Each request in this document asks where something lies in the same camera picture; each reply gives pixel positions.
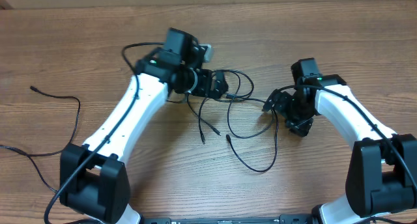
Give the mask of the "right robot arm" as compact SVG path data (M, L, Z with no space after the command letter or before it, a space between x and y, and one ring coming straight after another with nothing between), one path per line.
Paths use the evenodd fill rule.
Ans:
M317 205L310 214L290 223L376 223L387 214L416 208L416 138L400 135L377 120L337 74L323 75L314 58L291 66L294 79L274 90L264 111L285 119L290 132L305 137L315 116L328 119L349 145L352 154L345 193Z

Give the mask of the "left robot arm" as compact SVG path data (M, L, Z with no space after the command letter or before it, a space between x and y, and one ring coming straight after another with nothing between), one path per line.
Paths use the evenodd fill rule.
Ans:
M220 98L228 90L220 71L204 69L214 49L170 28L164 42L130 64L130 84L101 127L82 145L68 143L60 157L60 188L51 200L84 214L81 223L141 223L130 205L126 166L152 116L170 94Z

